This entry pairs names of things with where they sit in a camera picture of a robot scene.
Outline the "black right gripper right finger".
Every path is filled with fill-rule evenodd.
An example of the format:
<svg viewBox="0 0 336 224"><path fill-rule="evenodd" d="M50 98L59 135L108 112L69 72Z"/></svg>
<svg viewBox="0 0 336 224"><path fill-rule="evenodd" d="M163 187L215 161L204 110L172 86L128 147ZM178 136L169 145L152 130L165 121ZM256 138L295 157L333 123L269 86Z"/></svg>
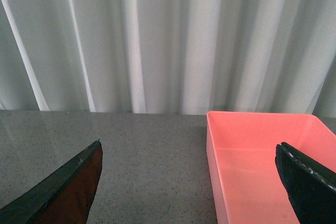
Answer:
<svg viewBox="0 0 336 224"><path fill-rule="evenodd" d="M335 223L335 172L286 142L275 164L300 223Z"/></svg>

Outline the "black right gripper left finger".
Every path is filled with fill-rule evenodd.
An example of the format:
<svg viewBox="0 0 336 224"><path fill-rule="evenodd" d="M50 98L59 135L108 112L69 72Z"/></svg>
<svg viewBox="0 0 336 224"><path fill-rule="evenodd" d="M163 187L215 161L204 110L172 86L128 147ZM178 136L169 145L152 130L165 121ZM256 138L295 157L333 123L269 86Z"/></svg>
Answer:
<svg viewBox="0 0 336 224"><path fill-rule="evenodd" d="M1 223L87 223L102 172L95 141L17 199L1 208Z"/></svg>

